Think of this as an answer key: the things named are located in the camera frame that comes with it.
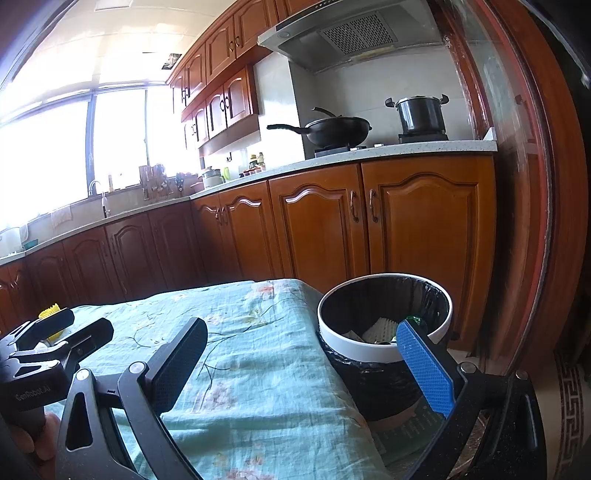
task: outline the wok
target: wok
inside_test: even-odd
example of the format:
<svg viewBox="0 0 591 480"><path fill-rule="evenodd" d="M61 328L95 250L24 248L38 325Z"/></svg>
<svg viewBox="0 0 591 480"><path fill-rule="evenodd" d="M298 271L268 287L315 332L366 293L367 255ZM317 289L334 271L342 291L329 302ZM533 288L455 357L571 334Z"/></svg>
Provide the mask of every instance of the wok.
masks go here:
<svg viewBox="0 0 591 480"><path fill-rule="evenodd" d="M286 124L268 125L268 130L290 130L299 135L307 135L319 148L356 147L364 141L371 126L365 118L358 116L336 116L324 108L314 107L312 110L329 116L309 123L305 127L293 127Z"/></svg>

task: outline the yellow object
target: yellow object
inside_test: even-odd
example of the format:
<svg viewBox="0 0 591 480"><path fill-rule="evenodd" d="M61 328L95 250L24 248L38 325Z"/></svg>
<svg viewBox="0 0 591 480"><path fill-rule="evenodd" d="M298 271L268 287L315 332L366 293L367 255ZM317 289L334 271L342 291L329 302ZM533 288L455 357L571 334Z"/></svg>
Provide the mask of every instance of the yellow object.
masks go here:
<svg viewBox="0 0 591 480"><path fill-rule="evenodd" d="M54 313L57 313L61 310L60 306L57 303L54 303L52 307L49 307L48 309L43 310L40 314L39 314L39 319L43 320L46 319L47 317L53 315ZM49 340L50 342L54 342L55 340L57 340L59 338L59 336L63 333L64 331L61 330L57 333L54 333L52 336L50 336L47 340Z"/></svg>

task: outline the countertop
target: countertop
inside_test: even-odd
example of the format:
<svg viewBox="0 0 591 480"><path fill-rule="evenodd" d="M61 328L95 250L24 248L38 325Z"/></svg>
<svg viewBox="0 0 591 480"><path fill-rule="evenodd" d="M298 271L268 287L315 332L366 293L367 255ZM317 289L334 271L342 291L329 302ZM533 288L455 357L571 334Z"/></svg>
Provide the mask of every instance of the countertop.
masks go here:
<svg viewBox="0 0 591 480"><path fill-rule="evenodd" d="M297 163L291 163L281 167L272 168L255 175L244 177L242 179L231 180L229 182L217 185L215 187L203 190L189 197L183 197L179 199L165 200L163 202L152 203L134 210L127 212L121 212L117 215L110 216L108 218L99 220L97 222L89 223L88 225L81 226L69 232L57 235L54 238L46 240L36 247L30 248L26 252L20 252L12 254L7 257L0 258L0 266L10 263L12 261L24 258L26 255L31 255L36 251L48 247L51 244L60 242L70 236L82 233L91 228L95 228L107 223L116 222L126 217L137 215L138 213L147 212L156 208L164 207L167 205L173 205L175 203L188 202L190 200L205 197L212 193L219 193L224 190L229 190L241 185L249 183L255 183L261 180L270 179L272 177L285 176L294 174L299 171L309 170L311 168L318 168L324 166L338 165L347 162L356 162L362 160L380 160L395 156L406 156L406 155L420 155L420 154L432 154L432 153L494 153L496 152L496 141L492 140L449 140L441 142L418 142L409 144L398 144L398 145L387 145L384 147L372 147L365 148L362 150L356 150L352 152L343 152L333 155L327 155L320 158L312 158L311 160L304 160Z"/></svg>

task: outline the black pot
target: black pot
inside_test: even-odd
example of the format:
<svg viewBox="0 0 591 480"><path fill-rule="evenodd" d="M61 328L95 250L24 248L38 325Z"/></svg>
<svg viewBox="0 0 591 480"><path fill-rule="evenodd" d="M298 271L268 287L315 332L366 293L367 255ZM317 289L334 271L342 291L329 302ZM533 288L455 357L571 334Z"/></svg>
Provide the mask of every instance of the black pot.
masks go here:
<svg viewBox="0 0 591 480"><path fill-rule="evenodd" d="M441 106L447 102L447 95L442 95L441 99L419 95L403 98L396 103L389 98L386 106L398 110L404 135L444 134Z"/></svg>

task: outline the pot handle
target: pot handle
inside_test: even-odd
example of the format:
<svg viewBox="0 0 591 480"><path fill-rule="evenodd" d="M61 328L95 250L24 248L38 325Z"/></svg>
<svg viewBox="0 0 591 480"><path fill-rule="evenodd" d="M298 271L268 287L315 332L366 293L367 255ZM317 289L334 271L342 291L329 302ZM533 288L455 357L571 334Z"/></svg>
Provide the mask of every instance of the pot handle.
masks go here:
<svg viewBox="0 0 591 480"><path fill-rule="evenodd" d="M267 130L291 130L299 135L307 135L312 132L312 130L307 127L292 127L291 125L286 124L267 125Z"/></svg>
<svg viewBox="0 0 591 480"><path fill-rule="evenodd" d="M333 112L327 110L326 108L322 108L321 106L315 106L312 109L312 111L313 112L322 112L325 115L328 115L328 116L331 116L331 117L336 117L336 115Z"/></svg>

